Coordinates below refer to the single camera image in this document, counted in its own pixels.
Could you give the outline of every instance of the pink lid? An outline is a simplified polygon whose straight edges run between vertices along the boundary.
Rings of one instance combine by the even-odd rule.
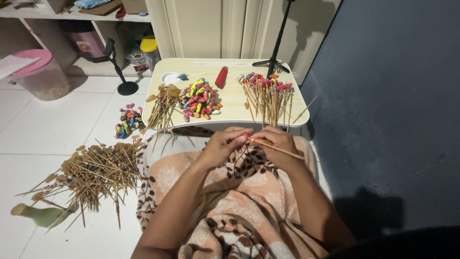
[[[13,56],[19,57],[19,58],[28,58],[28,59],[41,58],[37,62],[32,63],[12,73],[13,76],[25,76],[25,75],[31,74],[39,69],[44,68],[47,64],[51,62],[51,60],[53,60],[53,54],[51,54],[51,52],[45,49],[24,50],[16,54],[13,54]]]

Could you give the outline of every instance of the hand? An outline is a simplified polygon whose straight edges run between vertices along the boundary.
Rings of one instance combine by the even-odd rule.
[[[230,154],[245,145],[247,138],[243,134],[252,131],[253,129],[230,127],[214,133],[195,163],[207,171],[223,165]]]
[[[303,152],[296,149],[294,139],[292,138],[292,135],[290,133],[282,131],[281,129],[272,126],[264,127],[261,131],[252,135],[251,138],[263,142],[269,140],[273,143],[273,146],[275,147],[279,147],[281,149],[301,156],[304,155]],[[276,151],[266,146],[260,145],[260,147],[267,156],[267,159],[270,160],[276,167],[285,171],[286,173],[288,173],[288,171],[291,172],[293,169],[295,170],[298,168],[305,167],[304,160],[293,158],[292,156],[286,155],[282,152]]]

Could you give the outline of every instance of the storage box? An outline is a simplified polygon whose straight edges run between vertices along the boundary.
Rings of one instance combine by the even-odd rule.
[[[127,14],[149,13],[145,0],[122,0]]]

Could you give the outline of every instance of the yellow lid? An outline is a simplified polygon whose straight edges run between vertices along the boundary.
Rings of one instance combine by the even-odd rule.
[[[150,52],[150,51],[156,50],[157,48],[158,46],[156,44],[155,36],[151,35],[151,36],[144,37],[142,39],[141,41],[142,51]]]

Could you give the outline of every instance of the peach blanket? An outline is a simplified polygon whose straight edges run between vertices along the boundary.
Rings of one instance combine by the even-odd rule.
[[[184,135],[155,135],[138,153],[143,175],[137,218],[142,230],[181,174],[200,155],[212,132],[182,129]],[[305,162],[315,172],[310,143],[294,138]],[[180,259],[323,258],[326,250],[302,230],[291,182],[264,153],[251,147],[230,156],[209,173],[201,201],[190,219]]]

